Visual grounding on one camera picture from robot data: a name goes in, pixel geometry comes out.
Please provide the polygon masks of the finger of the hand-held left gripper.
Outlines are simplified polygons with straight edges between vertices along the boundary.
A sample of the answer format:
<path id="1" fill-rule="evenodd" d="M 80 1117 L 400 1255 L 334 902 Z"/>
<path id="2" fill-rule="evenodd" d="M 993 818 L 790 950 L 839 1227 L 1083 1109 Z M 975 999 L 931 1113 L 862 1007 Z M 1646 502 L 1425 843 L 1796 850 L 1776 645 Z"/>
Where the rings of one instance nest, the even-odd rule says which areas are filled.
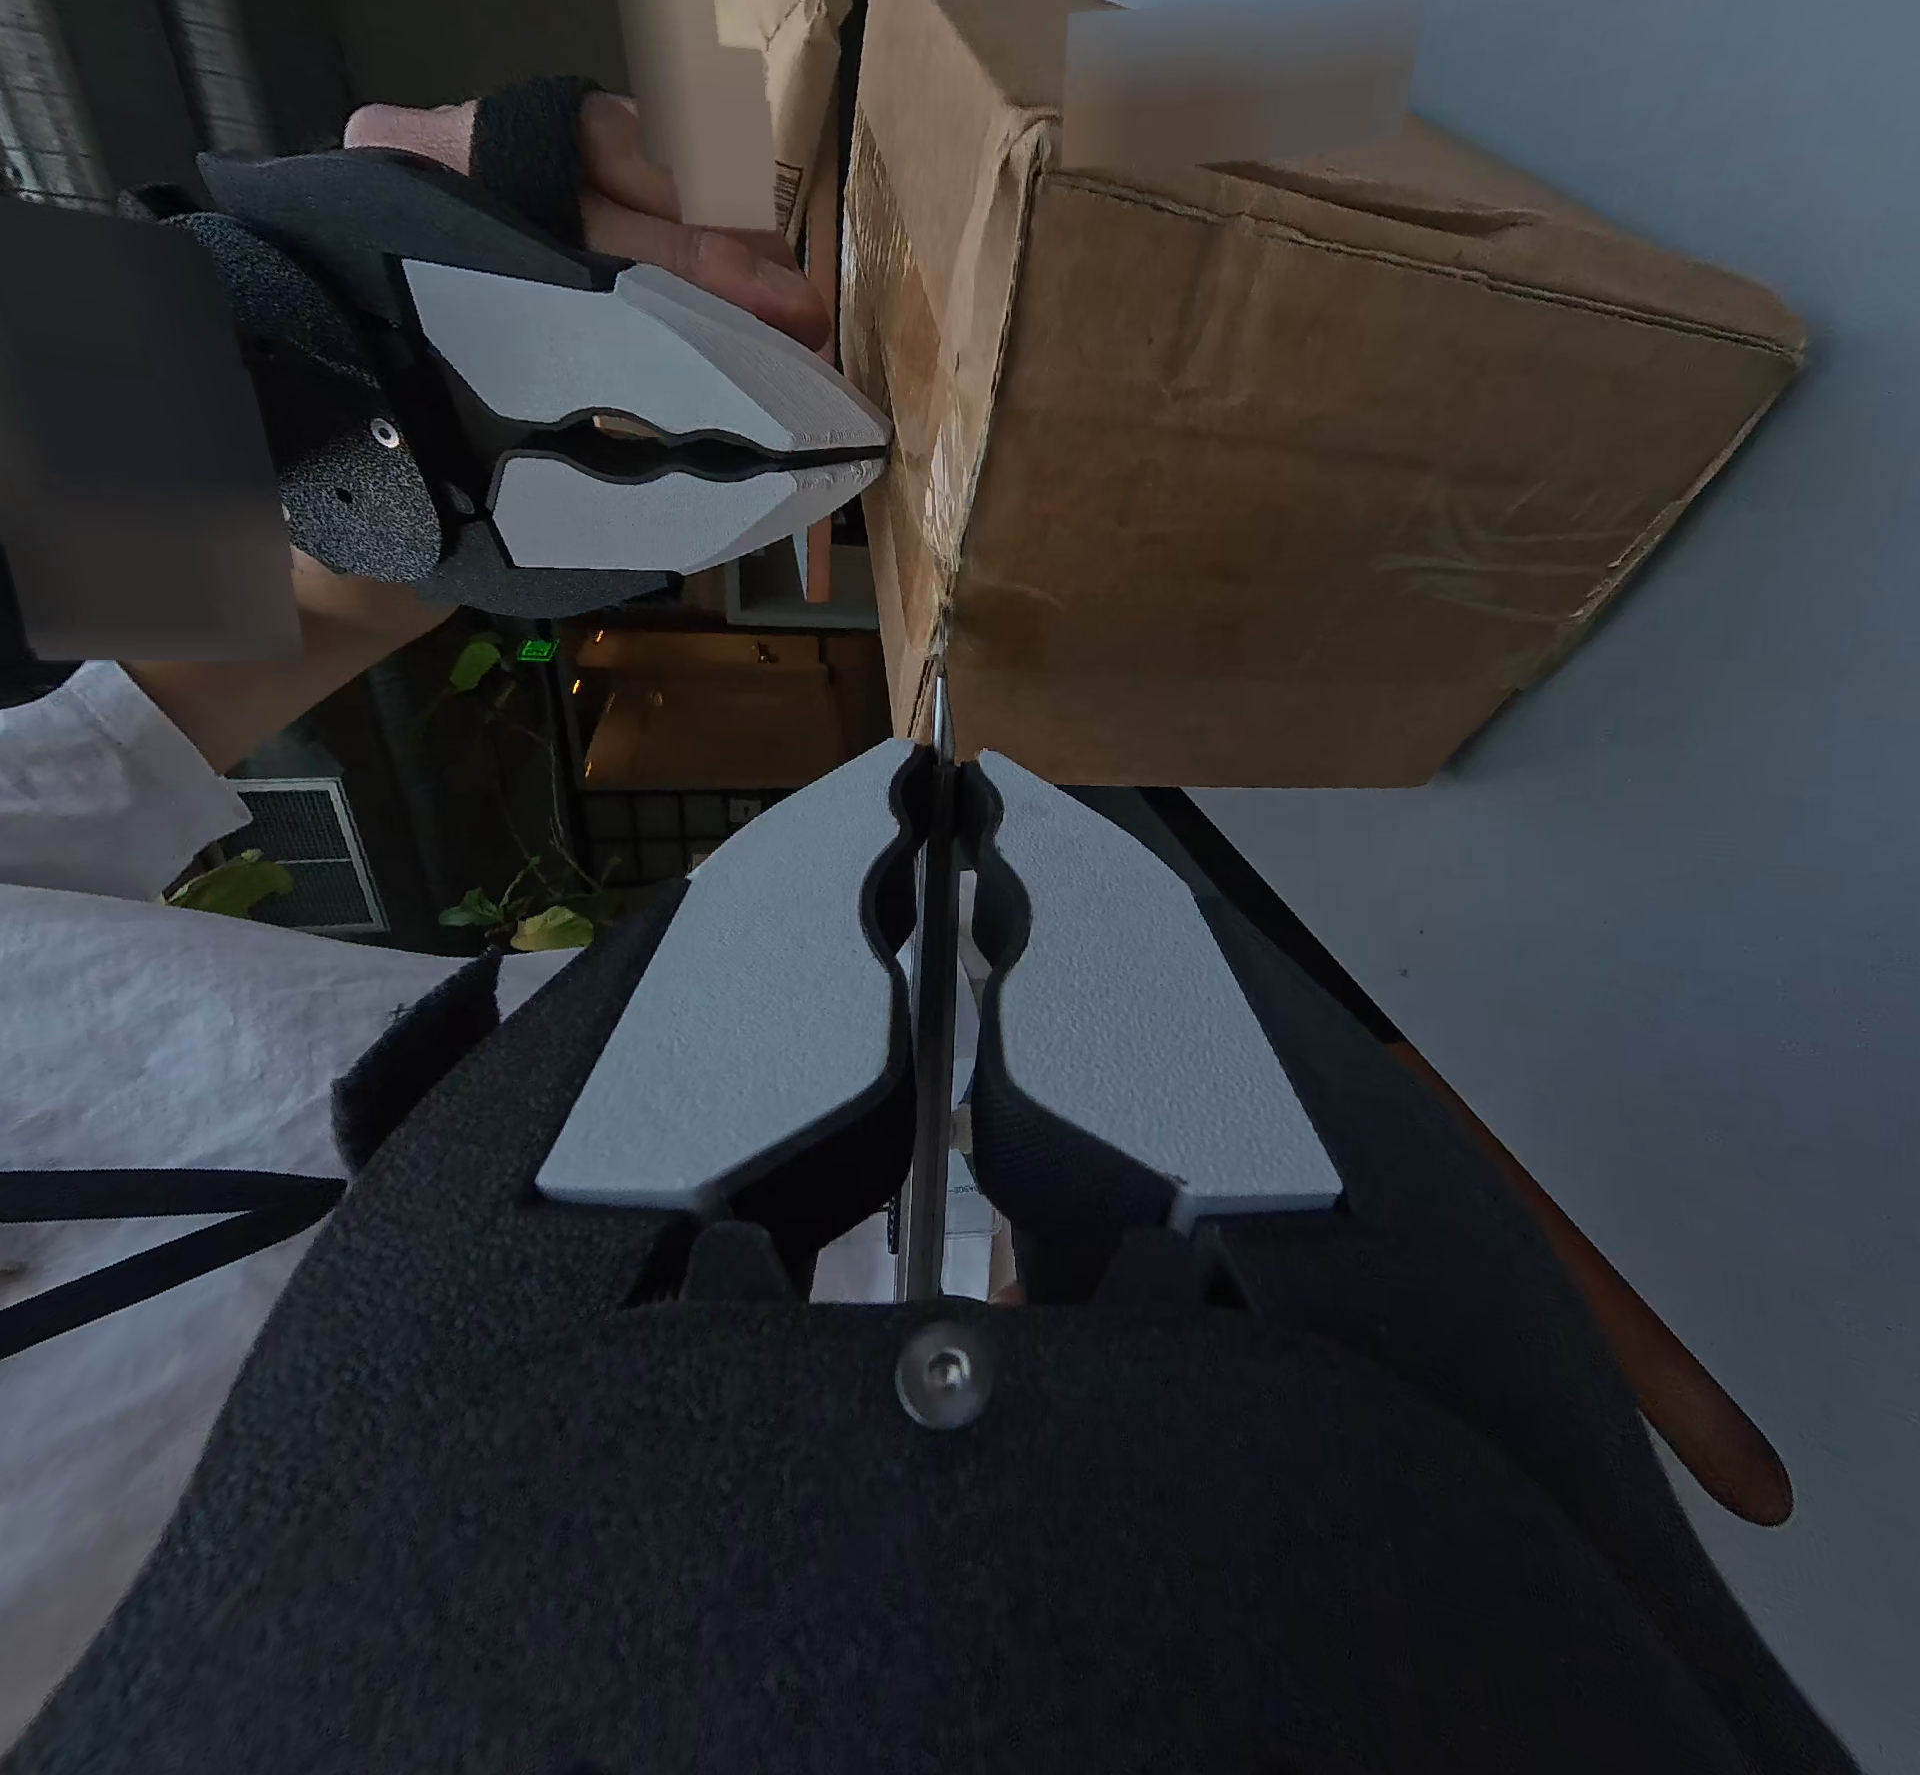
<path id="1" fill-rule="evenodd" d="M 400 272 L 425 340 L 496 417 L 616 413 L 772 454 L 889 443 L 889 419 L 818 353 L 661 266 L 627 266 L 610 289 L 425 261 Z"/>
<path id="2" fill-rule="evenodd" d="M 809 534 L 862 497 L 888 457 L 866 446 L 761 457 L 744 470 L 671 460 L 605 475 L 553 452 L 510 452 L 493 465 L 490 517 L 514 567 L 694 575 Z"/>

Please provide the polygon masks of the white wall vent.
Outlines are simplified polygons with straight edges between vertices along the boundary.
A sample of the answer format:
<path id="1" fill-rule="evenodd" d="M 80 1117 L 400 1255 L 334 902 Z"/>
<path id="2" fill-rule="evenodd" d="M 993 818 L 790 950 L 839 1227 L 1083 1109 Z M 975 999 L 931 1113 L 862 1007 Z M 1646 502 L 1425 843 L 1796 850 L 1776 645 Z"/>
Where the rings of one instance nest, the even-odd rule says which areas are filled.
<path id="1" fill-rule="evenodd" d="M 250 821 L 223 837 L 227 854 L 261 850 L 292 885 L 254 902 L 250 921 L 312 937 L 388 937 L 388 905 L 339 777 L 235 778 Z"/>

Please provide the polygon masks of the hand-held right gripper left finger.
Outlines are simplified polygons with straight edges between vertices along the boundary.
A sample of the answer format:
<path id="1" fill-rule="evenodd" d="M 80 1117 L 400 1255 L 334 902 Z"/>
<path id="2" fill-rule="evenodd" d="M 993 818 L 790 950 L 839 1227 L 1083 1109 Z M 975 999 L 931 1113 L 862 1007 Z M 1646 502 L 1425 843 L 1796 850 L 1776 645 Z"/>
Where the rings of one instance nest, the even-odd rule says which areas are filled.
<path id="1" fill-rule="evenodd" d="M 888 877 L 913 868 L 918 761 L 882 737 L 692 870 L 540 1161 L 547 1200 L 727 1200 L 911 1077 L 913 921 Z"/>

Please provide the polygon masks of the brown cardboard box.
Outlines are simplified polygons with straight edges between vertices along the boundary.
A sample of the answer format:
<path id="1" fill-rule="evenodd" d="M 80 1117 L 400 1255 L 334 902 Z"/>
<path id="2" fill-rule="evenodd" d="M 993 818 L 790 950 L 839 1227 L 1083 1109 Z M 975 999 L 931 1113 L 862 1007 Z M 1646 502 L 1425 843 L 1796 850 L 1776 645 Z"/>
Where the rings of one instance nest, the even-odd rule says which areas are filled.
<path id="1" fill-rule="evenodd" d="M 1058 782 L 1418 786 L 1550 673 L 1795 383 L 1755 281 L 1406 118 L 1071 162 L 1067 17 L 870 0 L 842 367 L 894 725 Z"/>

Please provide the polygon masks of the metal ceiling duct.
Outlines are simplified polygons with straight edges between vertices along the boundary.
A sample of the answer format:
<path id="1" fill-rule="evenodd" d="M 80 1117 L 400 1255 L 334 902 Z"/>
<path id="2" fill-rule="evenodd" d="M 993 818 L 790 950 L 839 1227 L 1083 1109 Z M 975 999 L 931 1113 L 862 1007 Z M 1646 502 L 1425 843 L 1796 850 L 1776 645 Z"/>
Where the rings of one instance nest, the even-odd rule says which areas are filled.
<path id="1" fill-rule="evenodd" d="M 275 126 L 241 0 L 159 0 L 159 6 L 199 143 L 221 153 L 266 153 Z"/>
<path id="2" fill-rule="evenodd" d="M 51 0 L 4 0 L 4 191 L 112 210 L 109 162 Z"/>

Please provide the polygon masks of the person's left hand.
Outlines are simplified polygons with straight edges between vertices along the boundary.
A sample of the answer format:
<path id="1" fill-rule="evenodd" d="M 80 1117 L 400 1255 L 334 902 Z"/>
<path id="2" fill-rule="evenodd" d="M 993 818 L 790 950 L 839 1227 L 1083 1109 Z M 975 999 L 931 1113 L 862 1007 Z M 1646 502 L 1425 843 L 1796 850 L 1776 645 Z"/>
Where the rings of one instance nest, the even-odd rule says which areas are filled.
<path id="1" fill-rule="evenodd" d="M 644 153 L 636 105 L 581 78 L 537 78 L 437 109 L 361 105 L 346 151 L 396 151 L 472 176 L 575 248 L 661 266 L 805 348 L 830 306 L 776 231 L 688 225 L 671 175 Z"/>

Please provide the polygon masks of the brown paper mailer bag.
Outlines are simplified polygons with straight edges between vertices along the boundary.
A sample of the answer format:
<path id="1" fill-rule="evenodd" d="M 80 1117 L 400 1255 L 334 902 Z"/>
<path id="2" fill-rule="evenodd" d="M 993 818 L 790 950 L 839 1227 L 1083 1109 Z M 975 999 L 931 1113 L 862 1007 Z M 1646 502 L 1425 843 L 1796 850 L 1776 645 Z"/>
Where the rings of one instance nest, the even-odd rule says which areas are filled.
<path id="1" fill-rule="evenodd" d="M 839 75 L 839 29 L 852 0 L 717 0 L 718 42 L 751 47 L 765 61 L 773 118 L 773 210 L 790 247 L 805 231 L 830 96 Z"/>

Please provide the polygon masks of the grey desk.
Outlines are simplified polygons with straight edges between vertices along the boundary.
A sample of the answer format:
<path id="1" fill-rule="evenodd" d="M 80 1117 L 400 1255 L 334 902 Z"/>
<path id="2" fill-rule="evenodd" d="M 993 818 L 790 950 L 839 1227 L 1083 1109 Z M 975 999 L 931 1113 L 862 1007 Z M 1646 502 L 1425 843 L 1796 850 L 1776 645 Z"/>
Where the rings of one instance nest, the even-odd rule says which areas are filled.
<path id="1" fill-rule="evenodd" d="M 1425 921 L 1428 1052 L 1789 1470 L 1776 1529 L 1674 1470 L 1716 1567 L 1917 1771 L 1917 0 L 1414 4 L 1418 113 L 1812 360 L 1439 782 L 1210 807 Z"/>

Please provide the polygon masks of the green plant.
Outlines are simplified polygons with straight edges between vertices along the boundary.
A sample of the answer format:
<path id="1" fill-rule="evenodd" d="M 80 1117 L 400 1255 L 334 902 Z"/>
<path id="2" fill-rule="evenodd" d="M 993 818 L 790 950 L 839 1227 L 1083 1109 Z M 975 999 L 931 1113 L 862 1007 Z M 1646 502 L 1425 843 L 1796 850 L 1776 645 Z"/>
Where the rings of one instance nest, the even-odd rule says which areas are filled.
<path id="1" fill-rule="evenodd" d="M 261 902 L 283 898 L 287 893 L 294 893 L 287 864 L 250 849 L 181 875 L 161 902 L 227 921 L 250 921 Z"/>
<path id="2" fill-rule="evenodd" d="M 521 662 L 504 632 L 469 632 L 432 725 L 450 746 L 459 840 L 478 854 L 437 923 L 517 953 L 589 948 L 604 885 L 571 837 L 546 666 Z"/>

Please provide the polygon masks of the metal utility knife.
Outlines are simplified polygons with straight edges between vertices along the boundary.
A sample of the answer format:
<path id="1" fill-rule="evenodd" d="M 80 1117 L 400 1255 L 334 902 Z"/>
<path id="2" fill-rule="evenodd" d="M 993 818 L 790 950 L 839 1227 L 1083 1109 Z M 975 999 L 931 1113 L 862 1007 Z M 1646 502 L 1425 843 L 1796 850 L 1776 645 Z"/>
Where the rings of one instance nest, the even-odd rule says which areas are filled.
<path id="1" fill-rule="evenodd" d="M 922 854 L 922 925 L 913 950 L 918 1136 L 899 1191 L 899 1299 L 923 1301 L 944 1287 L 954 981 L 959 981 L 959 854 L 954 854 L 954 717 L 944 666 L 931 698 L 931 802 Z"/>

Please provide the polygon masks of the black-framed window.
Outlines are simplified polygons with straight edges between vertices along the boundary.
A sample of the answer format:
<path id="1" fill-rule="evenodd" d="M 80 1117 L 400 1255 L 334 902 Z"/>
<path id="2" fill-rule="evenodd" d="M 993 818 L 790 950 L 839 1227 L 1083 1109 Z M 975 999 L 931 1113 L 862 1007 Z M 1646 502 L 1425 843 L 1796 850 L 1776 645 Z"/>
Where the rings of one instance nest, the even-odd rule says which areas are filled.
<path id="1" fill-rule="evenodd" d="M 688 875 L 790 786 L 581 786 L 570 792 L 578 864 L 598 889 L 632 893 Z"/>

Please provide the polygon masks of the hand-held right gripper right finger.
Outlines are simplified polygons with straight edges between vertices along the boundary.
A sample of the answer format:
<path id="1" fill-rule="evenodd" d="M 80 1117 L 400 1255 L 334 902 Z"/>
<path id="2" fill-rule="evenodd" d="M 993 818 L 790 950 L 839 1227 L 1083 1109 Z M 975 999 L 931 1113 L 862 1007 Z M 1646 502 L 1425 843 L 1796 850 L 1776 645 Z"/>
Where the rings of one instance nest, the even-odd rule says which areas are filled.
<path id="1" fill-rule="evenodd" d="M 967 789 L 987 1198 L 1031 1235 L 1328 1209 L 1343 1177 L 1191 885 L 999 753 Z"/>

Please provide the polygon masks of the person's left forearm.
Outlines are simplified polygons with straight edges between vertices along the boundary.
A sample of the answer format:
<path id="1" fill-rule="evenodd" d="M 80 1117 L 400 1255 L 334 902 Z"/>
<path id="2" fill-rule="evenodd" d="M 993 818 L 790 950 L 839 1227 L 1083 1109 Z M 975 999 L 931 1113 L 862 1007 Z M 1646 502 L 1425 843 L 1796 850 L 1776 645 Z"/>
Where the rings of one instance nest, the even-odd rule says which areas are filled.
<path id="1" fill-rule="evenodd" d="M 300 654 L 292 658 L 127 662 L 129 680 L 215 771 L 231 771 L 453 616 L 453 605 L 427 601 L 407 584 L 339 575 L 300 549 L 292 552 L 292 591 L 300 617 Z"/>

